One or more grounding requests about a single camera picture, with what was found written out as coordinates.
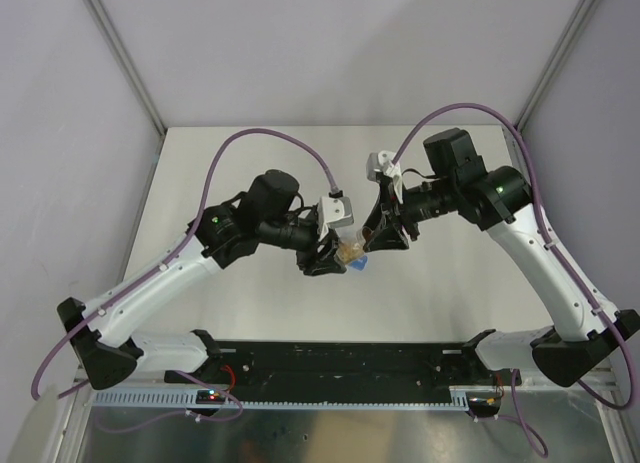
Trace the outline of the amber pill bottle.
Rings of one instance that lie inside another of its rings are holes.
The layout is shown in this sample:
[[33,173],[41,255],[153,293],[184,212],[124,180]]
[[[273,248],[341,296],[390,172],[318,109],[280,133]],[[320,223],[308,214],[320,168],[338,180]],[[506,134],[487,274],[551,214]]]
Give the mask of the amber pill bottle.
[[340,229],[338,231],[337,258],[345,265],[352,265],[365,259],[365,245],[369,233],[367,228]]

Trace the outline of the aluminium frame post right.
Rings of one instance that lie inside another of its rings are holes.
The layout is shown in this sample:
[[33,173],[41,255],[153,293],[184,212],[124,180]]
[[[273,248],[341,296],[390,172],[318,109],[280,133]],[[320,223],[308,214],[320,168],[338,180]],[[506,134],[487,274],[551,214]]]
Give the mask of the aluminium frame post right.
[[561,74],[573,49],[600,6],[602,0],[579,0],[556,41],[533,88],[520,110],[514,127],[524,132],[531,119],[543,103],[553,83]]

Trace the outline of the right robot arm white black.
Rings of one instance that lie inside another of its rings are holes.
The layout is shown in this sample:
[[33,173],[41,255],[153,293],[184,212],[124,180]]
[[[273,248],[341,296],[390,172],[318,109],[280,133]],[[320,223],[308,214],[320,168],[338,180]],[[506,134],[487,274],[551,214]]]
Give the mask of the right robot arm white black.
[[498,370],[533,369],[551,382],[578,383],[639,330],[639,315],[620,310],[599,294],[575,261],[557,258],[563,246],[533,204],[533,191],[511,166],[489,171],[470,134],[445,130],[423,143],[432,175],[413,188],[402,182],[394,153],[370,154],[367,178],[379,195],[364,224],[364,250],[406,250],[422,221],[456,213],[488,234],[517,265],[552,323],[520,332],[490,330],[462,359],[464,376],[486,383]]

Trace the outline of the aluminium frame post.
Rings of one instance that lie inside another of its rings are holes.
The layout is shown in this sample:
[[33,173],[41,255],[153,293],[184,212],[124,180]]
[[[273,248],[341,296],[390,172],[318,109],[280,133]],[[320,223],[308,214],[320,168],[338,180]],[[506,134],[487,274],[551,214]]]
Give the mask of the aluminium frame post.
[[82,0],[96,28],[103,37],[116,65],[143,112],[160,138],[167,133],[167,126],[151,97],[130,52],[118,31],[103,0]]
[[579,0],[556,41],[533,88],[520,110],[514,127],[524,132],[531,119],[543,103],[553,83],[561,74],[573,49],[600,6],[602,0]]

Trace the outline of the small electronics board with leds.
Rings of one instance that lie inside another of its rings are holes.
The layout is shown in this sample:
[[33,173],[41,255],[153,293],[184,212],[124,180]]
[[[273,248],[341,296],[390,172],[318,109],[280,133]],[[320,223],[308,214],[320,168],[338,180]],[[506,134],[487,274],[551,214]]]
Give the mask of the small electronics board with leds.
[[198,390],[195,401],[200,405],[215,403],[221,404],[226,401],[226,397],[215,390]]

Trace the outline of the blue weekly pill organizer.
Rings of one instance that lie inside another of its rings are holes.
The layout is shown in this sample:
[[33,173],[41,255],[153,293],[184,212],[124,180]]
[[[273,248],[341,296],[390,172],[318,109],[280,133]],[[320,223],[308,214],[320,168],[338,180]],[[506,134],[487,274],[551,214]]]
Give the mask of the blue weekly pill organizer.
[[357,270],[357,271],[363,271],[366,268],[367,263],[368,263],[368,256],[367,255],[363,255],[363,256],[351,261],[348,264],[348,267],[350,269],[354,269],[354,270]]

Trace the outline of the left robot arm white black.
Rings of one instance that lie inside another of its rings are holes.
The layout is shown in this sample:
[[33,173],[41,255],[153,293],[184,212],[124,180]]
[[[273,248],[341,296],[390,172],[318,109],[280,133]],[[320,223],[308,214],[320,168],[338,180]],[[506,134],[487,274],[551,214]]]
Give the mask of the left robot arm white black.
[[280,170],[257,176],[250,188],[203,210],[188,225],[186,243],[138,275],[87,303],[69,297],[57,307],[70,344],[95,390],[114,387],[136,373],[189,373],[201,382],[221,372],[217,342],[205,330],[153,335],[141,326],[187,288],[221,273],[259,245],[296,253],[306,276],[343,274],[337,229],[353,222],[342,192],[313,206],[293,208],[299,183]]

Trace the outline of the aluminium frame post left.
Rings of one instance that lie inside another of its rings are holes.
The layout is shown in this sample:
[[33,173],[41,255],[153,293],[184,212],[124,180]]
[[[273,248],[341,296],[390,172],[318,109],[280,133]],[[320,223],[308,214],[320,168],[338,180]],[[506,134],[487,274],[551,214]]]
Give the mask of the aluminium frame post left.
[[151,97],[130,52],[118,31],[103,0],[82,0],[96,28],[103,37],[116,65],[143,112],[160,138],[167,133],[167,126]]

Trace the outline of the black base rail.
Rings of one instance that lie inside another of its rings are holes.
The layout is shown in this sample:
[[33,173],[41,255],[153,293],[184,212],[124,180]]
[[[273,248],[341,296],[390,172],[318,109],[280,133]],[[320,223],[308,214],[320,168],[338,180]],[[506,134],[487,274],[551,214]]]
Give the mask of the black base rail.
[[509,385],[509,370],[487,369],[466,343],[220,341],[212,368],[195,373],[235,385],[258,403],[449,403],[453,386]]

